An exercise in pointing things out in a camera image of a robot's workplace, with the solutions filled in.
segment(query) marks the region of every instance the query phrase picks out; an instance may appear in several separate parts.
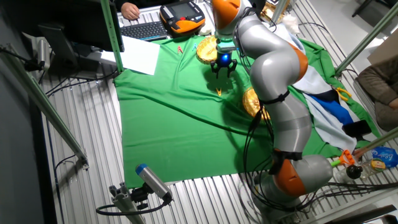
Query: paper sheet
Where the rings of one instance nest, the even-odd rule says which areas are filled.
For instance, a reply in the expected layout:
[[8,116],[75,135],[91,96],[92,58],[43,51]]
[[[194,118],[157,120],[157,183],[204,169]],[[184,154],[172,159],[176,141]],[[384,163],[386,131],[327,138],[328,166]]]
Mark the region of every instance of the paper sheet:
[[[120,53],[124,68],[154,75],[159,56],[159,44],[122,36],[124,52]],[[116,63],[113,52],[103,52],[101,59]]]

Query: white fabric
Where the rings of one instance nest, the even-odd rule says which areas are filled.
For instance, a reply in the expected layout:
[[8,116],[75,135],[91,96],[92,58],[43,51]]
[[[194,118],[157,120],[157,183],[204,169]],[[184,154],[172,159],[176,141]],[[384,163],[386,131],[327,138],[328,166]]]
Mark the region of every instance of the white fabric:
[[349,137],[343,131],[343,124],[327,112],[316,100],[307,94],[303,94],[307,100],[308,108],[314,117],[314,126],[323,141],[340,149],[348,149],[353,152],[356,146],[356,139]]
[[285,24],[286,29],[291,32],[292,34],[299,34],[299,22],[297,21],[297,18],[288,14],[284,16],[282,19],[282,22]]
[[[286,26],[278,24],[275,34],[286,40],[290,44],[294,45],[305,53],[303,44],[294,36],[289,33]],[[320,135],[323,141],[329,143],[332,146],[340,149],[348,149],[353,152],[356,146],[356,139],[345,134],[342,127],[343,124],[338,121],[336,117],[327,112],[318,102],[316,102],[308,94],[319,94],[331,90],[331,86],[319,75],[319,73],[312,66],[308,66],[307,72],[304,77],[297,83],[293,84],[293,87],[304,92],[304,97],[307,101],[310,113],[313,116],[314,126],[317,133]],[[351,111],[345,101],[339,98],[340,105],[348,110],[349,115],[354,122],[359,121],[357,115]]]
[[331,90],[331,86],[324,81],[312,66],[308,66],[304,77],[292,86],[308,94],[319,94]]

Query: green tablecloth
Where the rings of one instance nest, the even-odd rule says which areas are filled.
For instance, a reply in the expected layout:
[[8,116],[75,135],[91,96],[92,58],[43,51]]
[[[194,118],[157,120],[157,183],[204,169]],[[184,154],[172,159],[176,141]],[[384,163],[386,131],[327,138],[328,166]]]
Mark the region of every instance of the green tablecloth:
[[[196,59],[194,44],[203,37],[161,40],[154,76],[126,70],[114,83],[120,102],[124,178],[129,188],[142,185],[136,175],[138,164],[146,163],[164,181],[193,179],[243,171],[242,152],[252,117],[243,108],[244,91],[250,81],[238,64],[231,78],[222,70],[219,79],[209,65]],[[342,86],[333,78],[334,68],[327,52],[303,41],[310,65],[327,82]],[[181,46],[183,54],[177,53]],[[221,89],[218,96],[216,88]],[[302,102],[301,93],[290,88]],[[369,115],[353,100],[348,104],[360,119]],[[265,126],[257,129],[248,156],[248,169],[271,153]],[[323,142],[315,129],[303,154],[339,156],[341,151]]]

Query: metal grating floor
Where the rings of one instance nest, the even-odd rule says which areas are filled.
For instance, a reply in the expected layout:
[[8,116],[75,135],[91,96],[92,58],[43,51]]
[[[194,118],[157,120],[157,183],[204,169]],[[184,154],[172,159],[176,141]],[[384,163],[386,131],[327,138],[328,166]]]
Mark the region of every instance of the metal grating floor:
[[[204,3],[199,3],[208,19],[212,21],[211,9]],[[158,21],[155,13],[158,7],[141,11],[141,18],[133,24]],[[298,17],[299,23],[324,23],[308,0],[297,1],[291,12]],[[329,51],[333,63],[338,65],[345,57],[333,37],[326,31],[311,25],[300,26],[298,37],[324,46]],[[111,73],[115,68],[103,65],[103,72]],[[344,72],[342,83],[353,94],[375,120],[374,107],[371,100],[354,82],[353,72]],[[44,80],[43,89],[49,91],[57,85],[60,79]],[[77,83],[79,80],[69,79],[62,84]],[[97,215],[95,208],[111,204],[110,185],[123,181],[123,153],[121,146],[121,120],[119,102],[112,80],[90,82],[65,88],[50,97],[64,122],[76,136],[78,142],[85,148],[89,158],[90,168],[83,170],[76,159],[69,159],[57,170],[60,186],[62,210],[65,223],[129,223],[125,217],[106,217]],[[50,167],[53,165],[52,155],[57,163],[72,156],[59,134],[51,124],[47,126],[43,119],[47,153]],[[396,141],[388,144],[398,149]],[[387,170],[370,178],[372,184],[397,182],[398,169]],[[144,215],[147,223],[261,223],[262,218],[253,205],[243,175],[223,175],[202,179],[184,180],[170,185],[175,202],[155,213]],[[53,195],[57,210],[58,222],[62,223],[58,204],[55,182]],[[318,192],[328,190],[326,187]],[[308,214],[298,213],[284,218],[282,223],[325,223],[345,215],[369,203],[396,193],[397,190],[374,192],[367,195],[340,196],[326,198],[314,204]],[[160,205],[160,200],[150,197],[147,202],[150,208]]]

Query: blue label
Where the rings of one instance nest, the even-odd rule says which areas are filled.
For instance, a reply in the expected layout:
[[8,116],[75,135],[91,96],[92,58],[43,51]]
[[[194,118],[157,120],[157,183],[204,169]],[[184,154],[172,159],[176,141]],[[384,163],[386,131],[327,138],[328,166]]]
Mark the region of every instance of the blue label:
[[389,147],[379,146],[372,149],[373,158],[381,159],[386,167],[396,167],[398,165],[398,154],[395,149]]

